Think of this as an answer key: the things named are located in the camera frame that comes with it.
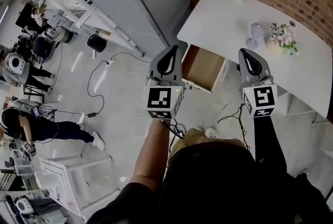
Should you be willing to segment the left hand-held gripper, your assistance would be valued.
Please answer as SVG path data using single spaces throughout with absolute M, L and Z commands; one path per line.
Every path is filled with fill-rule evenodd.
M 181 74 L 182 54 L 177 45 L 153 58 L 146 78 L 147 86 L 143 89 L 144 109 L 151 118 L 175 119 L 186 89 Z

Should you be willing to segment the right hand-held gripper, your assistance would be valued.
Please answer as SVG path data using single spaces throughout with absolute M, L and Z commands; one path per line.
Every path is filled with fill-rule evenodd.
M 241 48 L 238 52 L 242 79 L 242 101 L 253 118 L 272 114 L 277 103 L 277 85 L 266 60 L 256 52 Z

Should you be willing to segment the wooden drawer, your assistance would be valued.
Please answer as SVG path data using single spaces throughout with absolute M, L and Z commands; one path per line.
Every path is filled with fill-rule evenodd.
M 211 93 L 223 81 L 229 60 L 195 45 L 182 59 L 182 80 L 193 89 Z

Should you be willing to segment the person's right forearm black sleeve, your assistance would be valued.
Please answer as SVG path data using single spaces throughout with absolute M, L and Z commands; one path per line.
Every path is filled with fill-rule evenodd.
M 255 160 L 264 170 L 286 173 L 287 164 L 270 116 L 255 117 Z

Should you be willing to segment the person's left forearm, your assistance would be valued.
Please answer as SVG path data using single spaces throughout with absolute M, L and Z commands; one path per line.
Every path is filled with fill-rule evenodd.
M 145 185 L 157 192 L 164 178 L 168 151 L 170 121 L 154 119 L 137 158 L 131 182 Z

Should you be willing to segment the white desk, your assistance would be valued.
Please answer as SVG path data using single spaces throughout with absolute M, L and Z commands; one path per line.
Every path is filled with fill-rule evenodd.
M 257 0 L 200 0 L 177 38 L 238 62 L 238 51 L 258 23 L 269 35 L 271 24 L 296 26 L 299 55 L 275 54 L 265 39 L 255 49 L 271 70 L 274 82 L 303 101 L 322 117 L 327 117 L 331 100 L 333 60 L 330 46 L 319 36 L 281 11 Z

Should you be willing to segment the pink white flowers in pot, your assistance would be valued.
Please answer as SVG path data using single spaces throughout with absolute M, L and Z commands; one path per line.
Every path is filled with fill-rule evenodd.
M 270 33 L 266 40 L 266 47 L 276 55 L 288 54 L 290 56 L 300 55 L 295 33 L 296 24 L 290 21 L 288 24 L 272 22 Z

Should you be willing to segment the black round bin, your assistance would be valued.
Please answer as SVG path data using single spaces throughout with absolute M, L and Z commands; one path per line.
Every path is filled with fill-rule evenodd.
M 87 45 L 96 52 L 101 53 L 105 50 L 107 42 L 97 34 L 93 34 L 87 40 Z

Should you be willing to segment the person's right white shoe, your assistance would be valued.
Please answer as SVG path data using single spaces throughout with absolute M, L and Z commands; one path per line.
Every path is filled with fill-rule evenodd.
M 206 129 L 205 131 L 205 136 L 208 138 L 208 139 L 216 139 L 218 137 L 218 131 L 216 128 L 214 127 L 209 127 Z

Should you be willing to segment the person's khaki shorts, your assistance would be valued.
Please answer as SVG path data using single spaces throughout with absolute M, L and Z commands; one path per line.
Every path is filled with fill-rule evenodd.
M 228 144 L 240 146 L 240 147 L 246 149 L 244 144 L 238 139 L 209 138 L 205 135 L 205 133 L 203 131 L 196 129 L 196 128 L 191 128 L 186 132 L 185 138 L 179 139 L 175 143 L 175 145 L 172 147 L 170 154 L 169 154 L 168 165 L 171 164 L 173 156 L 181 149 L 188 147 L 188 146 L 196 145 L 196 144 L 210 143 L 210 142 L 228 143 Z

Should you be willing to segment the white metal shelf rack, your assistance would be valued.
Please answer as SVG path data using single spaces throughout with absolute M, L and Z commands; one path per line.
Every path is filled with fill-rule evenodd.
M 96 34 L 102 39 L 116 43 L 134 51 L 139 56 L 145 54 L 122 29 L 104 14 L 93 0 L 30 0 L 38 7 L 59 9 L 63 17 L 72 21 L 75 32 L 85 35 Z

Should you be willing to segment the person's black shirt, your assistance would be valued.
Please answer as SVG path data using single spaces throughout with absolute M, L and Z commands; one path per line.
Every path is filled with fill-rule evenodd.
M 264 170 L 239 146 L 212 142 L 177 152 L 154 193 L 127 184 L 87 224 L 333 224 L 333 214 L 310 184 Z

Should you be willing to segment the white backpack round window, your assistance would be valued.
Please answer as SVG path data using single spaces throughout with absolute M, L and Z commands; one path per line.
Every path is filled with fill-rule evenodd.
M 20 213 L 22 213 L 22 214 L 28 215 L 28 214 L 34 213 L 34 209 L 31 205 L 31 203 L 29 202 L 29 200 L 25 196 L 18 197 L 14 201 L 14 204 L 18 208 Z
M 22 75 L 24 73 L 26 61 L 20 55 L 12 53 L 6 57 L 5 64 L 12 73 Z

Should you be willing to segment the small white table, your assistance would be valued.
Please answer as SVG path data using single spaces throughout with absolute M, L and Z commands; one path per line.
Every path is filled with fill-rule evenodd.
M 90 161 L 82 156 L 40 158 L 40 167 L 35 172 L 39 187 L 83 221 L 120 193 L 111 156 Z

